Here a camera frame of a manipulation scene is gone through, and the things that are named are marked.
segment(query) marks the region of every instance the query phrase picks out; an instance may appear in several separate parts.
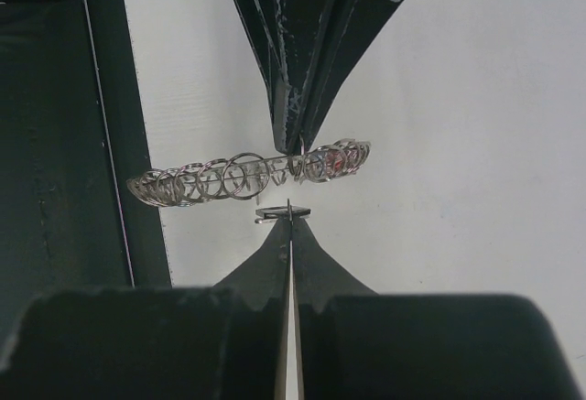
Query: black frame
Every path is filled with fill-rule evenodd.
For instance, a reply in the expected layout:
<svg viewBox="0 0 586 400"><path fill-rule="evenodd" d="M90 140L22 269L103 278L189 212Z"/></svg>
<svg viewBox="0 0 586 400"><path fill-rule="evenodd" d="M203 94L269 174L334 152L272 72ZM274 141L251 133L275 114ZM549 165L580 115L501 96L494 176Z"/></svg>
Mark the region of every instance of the black frame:
<svg viewBox="0 0 586 400"><path fill-rule="evenodd" d="M0 0L0 344L31 298L170 286L124 0Z"/></svg>

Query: metal coil spring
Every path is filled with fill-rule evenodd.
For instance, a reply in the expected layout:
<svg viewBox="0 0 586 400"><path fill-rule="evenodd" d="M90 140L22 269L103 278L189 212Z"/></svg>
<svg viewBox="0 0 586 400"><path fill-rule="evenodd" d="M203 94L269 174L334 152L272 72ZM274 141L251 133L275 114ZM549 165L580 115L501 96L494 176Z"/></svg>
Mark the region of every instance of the metal coil spring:
<svg viewBox="0 0 586 400"><path fill-rule="evenodd" d="M214 159L180 168L151 169L126 184L148 205L191 206L211 200L250 200L272 181L283 185L289 177L321 183L354 174L370 153L369 142L343 139L300 156L263 158L240 153L231 159Z"/></svg>

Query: silver wire loop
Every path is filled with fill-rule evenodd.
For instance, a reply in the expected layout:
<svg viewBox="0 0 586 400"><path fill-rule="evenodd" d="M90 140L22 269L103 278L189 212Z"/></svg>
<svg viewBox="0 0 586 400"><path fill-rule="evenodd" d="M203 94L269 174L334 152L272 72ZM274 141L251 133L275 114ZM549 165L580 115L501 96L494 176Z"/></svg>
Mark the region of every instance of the silver wire loop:
<svg viewBox="0 0 586 400"><path fill-rule="evenodd" d="M370 143L343 139L301 155L264 158L240 153L179 168L151 169L126 182L130 191L151 206L191 206L212 200L250 200L272 181L283 185L289 177L297 183L329 182L355 174L370 154Z"/></svg>

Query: scratched black paint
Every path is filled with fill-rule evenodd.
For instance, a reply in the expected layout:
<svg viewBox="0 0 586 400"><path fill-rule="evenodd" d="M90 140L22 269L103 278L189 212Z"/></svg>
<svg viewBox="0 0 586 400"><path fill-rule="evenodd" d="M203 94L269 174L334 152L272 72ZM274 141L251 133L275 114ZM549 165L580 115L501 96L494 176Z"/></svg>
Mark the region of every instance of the scratched black paint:
<svg viewBox="0 0 586 400"><path fill-rule="evenodd" d="M353 67L402 2L234 0L268 94L275 147L310 148Z"/></svg>

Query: white wall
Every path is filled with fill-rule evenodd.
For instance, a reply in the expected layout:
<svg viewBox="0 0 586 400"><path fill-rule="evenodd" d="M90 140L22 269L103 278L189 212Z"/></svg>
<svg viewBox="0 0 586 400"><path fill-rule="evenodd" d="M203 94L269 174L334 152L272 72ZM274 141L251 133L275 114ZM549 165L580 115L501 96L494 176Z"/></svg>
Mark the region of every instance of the white wall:
<svg viewBox="0 0 586 400"><path fill-rule="evenodd" d="M318 143L373 142L353 178L272 188L379 292L511 292L586 387L586 0L406 0ZM126 0L155 167L275 154L232 0ZM173 280L213 284L264 240L253 201L161 212Z"/></svg>

